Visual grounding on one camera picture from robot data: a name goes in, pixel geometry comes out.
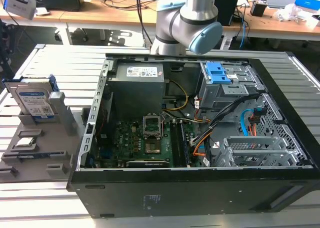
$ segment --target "blue cable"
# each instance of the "blue cable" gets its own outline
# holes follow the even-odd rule
[[[246,27],[245,27],[245,24],[243,22],[242,22],[242,25],[243,25],[243,34],[242,34],[242,40],[241,40],[241,44],[240,44],[239,49],[241,49],[242,45],[244,44],[245,34],[246,34]]]
[[[241,116],[240,116],[240,123],[241,123],[241,129],[242,129],[242,132],[244,134],[244,136],[248,136],[248,131],[247,131],[247,128],[246,128],[246,125],[245,125],[245,114],[247,111],[254,111],[253,109],[245,109],[243,110],[243,112],[241,113]]]

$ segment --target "floor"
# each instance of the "floor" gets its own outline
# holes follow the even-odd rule
[[[33,39],[32,41],[23,33],[23,29]],[[54,36],[54,28],[45,27],[20,27],[16,34],[16,50],[11,56],[11,68],[16,72],[29,53],[33,50],[35,44],[62,44],[61,41],[56,41]],[[111,31],[106,31],[106,41],[100,40],[99,30],[86,30],[89,40],[83,41],[83,33],[76,30],[72,36],[74,45],[124,45],[125,42],[120,39],[117,43],[110,44]],[[232,50],[238,50],[240,40],[235,40],[231,44]],[[251,38],[244,46],[244,50],[259,50],[259,51],[275,51],[271,47],[272,40],[254,39]],[[302,47],[303,41],[281,41],[277,51],[290,51],[319,79],[320,78],[320,42],[309,42],[306,48]]]

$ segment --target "gray robot arm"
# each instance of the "gray robot arm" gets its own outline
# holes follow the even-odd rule
[[[210,51],[222,36],[214,0],[159,0],[151,54],[183,55]]]

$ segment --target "green motherboard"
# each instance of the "green motherboard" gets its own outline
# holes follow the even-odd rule
[[[175,167],[173,145],[175,137],[172,136],[171,122],[161,124],[161,137],[144,136],[144,126],[141,121],[119,121],[116,125],[112,142],[102,145],[99,149],[98,160],[101,168],[124,168],[128,161],[165,162],[168,167]],[[158,131],[157,123],[147,123],[146,131]],[[192,123],[183,123],[185,141],[194,136]]]

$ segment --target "desk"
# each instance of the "desk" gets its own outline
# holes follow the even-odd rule
[[[273,16],[277,10],[269,8],[265,9],[262,17],[255,17],[250,14],[250,9],[246,8],[244,16],[244,19],[250,25],[248,37],[320,41],[320,27],[310,29],[306,22],[300,19],[298,23],[294,21],[280,22]],[[241,7],[239,10],[243,13],[245,9]],[[221,49],[229,49],[232,38],[237,35],[239,28],[240,23],[232,23],[230,27],[223,28],[225,35]]]
[[[95,89],[105,53],[148,54],[145,48],[39,45],[18,70],[22,75],[53,73],[57,85],[65,93],[65,104],[73,112],[93,103]],[[320,83],[294,57],[284,52],[220,51],[208,53],[213,57],[260,59],[280,85],[291,103],[297,107],[303,121],[317,131],[319,109],[310,108],[318,99]],[[0,94],[0,156],[20,123],[20,109],[10,94]],[[299,199],[279,213],[218,214],[171,217],[135,217],[92,220],[74,192],[66,191],[66,180],[60,182],[28,182],[0,184],[0,227],[308,227],[320,226],[320,191]]]
[[[113,0],[116,6],[129,6],[136,4],[136,0]],[[157,3],[148,4],[150,9],[142,10],[143,23],[150,36],[156,33],[156,9]],[[32,21],[21,17],[13,16],[20,25],[57,27],[60,29],[61,39],[64,45],[71,45],[72,40],[68,28],[99,29],[101,39],[104,39],[104,30],[132,30],[141,32],[141,25],[136,11],[123,11],[109,8],[99,0],[85,2],[79,12],[50,11],[51,15],[35,17]],[[305,22],[299,20],[279,22],[273,17],[275,10],[266,9],[263,17],[253,17],[250,8],[246,9],[245,20],[250,25],[248,37],[289,39],[289,40],[310,40],[320,41],[320,27],[311,30]],[[0,9],[0,18],[7,23],[15,24],[8,14]],[[223,40],[220,49],[227,50],[230,47],[233,37],[240,29],[239,23],[232,23],[229,27],[223,28]]]
[[[119,6],[134,5],[135,0],[127,0]],[[152,9],[156,8],[156,2],[148,5]],[[299,20],[298,23],[293,21],[280,22],[273,17],[276,10],[266,9],[263,17],[253,17],[250,14],[250,8],[246,9],[245,20],[250,25],[248,37],[256,38],[273,38],[289,40],[312,40],[320,41],[320,27],[314,30],[309,29],[306,23]],[[156,32],[157,14],[154,10],[148,9],[142,11],[143,23],[146,30],[151,35]],[[98,0],[92,0],[85,3],[80,12],[64,12],[60,21],[67,23],[68,27],[88,28],[88,29],[126,29],[141,32],[141,26],[135,11],[122,11],[104,6]],[[223,28],[224,39],[220,49],[229,49],[232,38],[235,37],[240,29],[239,23],[232,23],[229,27]]]

